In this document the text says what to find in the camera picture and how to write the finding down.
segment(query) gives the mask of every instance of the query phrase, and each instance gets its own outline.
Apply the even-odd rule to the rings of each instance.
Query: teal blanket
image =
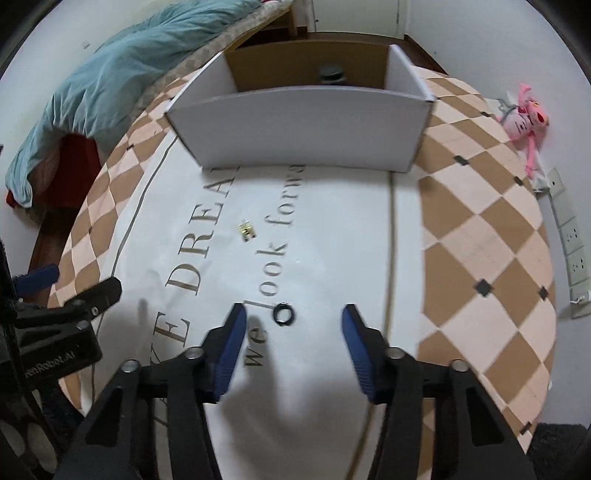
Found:
[[[261,0],[186,0],[111,37],[61,84],[13,159],[6,186],[15,200],[31,206],[27,176],[68,133],[110,153],[149,85],[260,6]]]

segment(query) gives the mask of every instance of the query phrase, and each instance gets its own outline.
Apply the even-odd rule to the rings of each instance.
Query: screw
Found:
[[[452,368],[456,372],[467,372],[470,370],[470,366],[464,360],[453,360]]]
[[[185,350],[185,356],[190,359],[200,358],[205,354],[203,348],[200,346],[192,346],[191,348],[187,348]]]
[[[404,355],[406,355],[406,352],[397,346],[388,348],[388,358],[392,360],[400,360]]]
[[[121,370],[123,370],[123,372],[125,372],[126,374],[129,374],[137,370],[138,367],[139,362],[137,360],[127,360],[123,363],[123,365],[121,365]]]

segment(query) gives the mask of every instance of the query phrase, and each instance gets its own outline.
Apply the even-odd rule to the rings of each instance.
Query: black rubber ring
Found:
[[[284,322],[279,319],[279,312],[282,310],[289,310],[291,312],[291,316]],[[289,325],[295,322],[295,319],[296,313],[294,312],[294,309],[291,308],[291,305],[288,305],[287,303],[278,303],[275,305],[275,308],[273,309],[273,321],[277,325],[280,327],[289,327]]]

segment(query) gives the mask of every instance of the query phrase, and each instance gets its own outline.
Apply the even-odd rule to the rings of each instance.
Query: small gold object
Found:
[[[245,242],[248,242],[252,238],[256,238],[255,229],[252,226],[252,223],[245,222],[243,220],[242,223],[238,225],[238,229],[240,230],[240,233],[242,234],[242,239]]]

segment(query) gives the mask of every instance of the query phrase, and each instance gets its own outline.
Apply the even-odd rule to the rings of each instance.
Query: white door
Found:
[[[395,37],[400,0],[313,0],[318,32]]]

